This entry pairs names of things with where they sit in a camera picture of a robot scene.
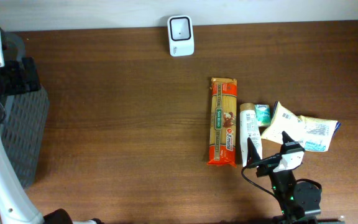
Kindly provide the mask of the white conditioner tube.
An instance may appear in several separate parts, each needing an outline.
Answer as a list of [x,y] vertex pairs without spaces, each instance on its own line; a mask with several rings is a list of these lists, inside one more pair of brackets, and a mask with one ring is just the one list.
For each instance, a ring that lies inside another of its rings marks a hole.
[[251,139],[253,145],[260,158],[262,158],[262,140],[260,136],[259,126],[255,113],[255,105],[252,103],[243,103],[240,105],[240,146],[242,156],[242,166],[247,165],[248,156],[250,155],[248,147],[248,138]]

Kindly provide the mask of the yellow wiper sheet pack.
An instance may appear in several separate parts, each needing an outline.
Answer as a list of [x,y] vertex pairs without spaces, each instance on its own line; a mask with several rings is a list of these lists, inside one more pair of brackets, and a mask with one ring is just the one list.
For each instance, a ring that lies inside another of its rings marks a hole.
[[261,134],[261,138],[283,144],[284,131],[306,151],[326,152],[340,126],[341,123],[336,120],[297,116],[277,101],[270,126]]

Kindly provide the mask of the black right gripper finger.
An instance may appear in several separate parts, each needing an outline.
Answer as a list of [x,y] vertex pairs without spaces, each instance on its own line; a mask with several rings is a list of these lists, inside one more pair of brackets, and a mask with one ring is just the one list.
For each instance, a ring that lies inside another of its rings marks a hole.
[[293,140],[285,131],[282,132],[283,145],[299,145],[298,141]]
[[247,168],[254,168],[257,166],[257,163],[261,160],[254,143],[252,142],[251,138],[247,138],[248,144],[248,161],[247,161]]

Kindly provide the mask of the orange spaghetti packet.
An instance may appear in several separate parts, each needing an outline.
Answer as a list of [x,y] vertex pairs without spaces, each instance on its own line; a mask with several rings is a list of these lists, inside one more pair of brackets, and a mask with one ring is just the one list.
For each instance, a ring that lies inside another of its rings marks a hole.
[[211,79],[209,165],[236,165],[237,80]]

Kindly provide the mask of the green Kleenex tissue pack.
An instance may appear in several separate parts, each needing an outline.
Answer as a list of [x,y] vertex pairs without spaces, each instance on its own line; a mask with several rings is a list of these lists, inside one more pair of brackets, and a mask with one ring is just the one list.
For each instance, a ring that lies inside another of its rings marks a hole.
[[255,105],[255,114],[258,127],[264,128],[271,124],[269,105]]

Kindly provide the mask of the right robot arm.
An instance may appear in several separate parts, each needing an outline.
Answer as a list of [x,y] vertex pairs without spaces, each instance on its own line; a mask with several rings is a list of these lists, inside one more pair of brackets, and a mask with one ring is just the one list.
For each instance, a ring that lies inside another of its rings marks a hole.
[[249,161],[241,171],[257,169],[257,177],[269,177],[271,190],[251,181],[245,174],[242,177],[278,202],[282,214],[273,217],[272,223],[317,223],[323,188],[313,180],[295,178],[293,170],[301,166],[305,149],[286,132],[282,133],[282,139],[280,152],[265,159],[259,156],[252,140],[247,140]]

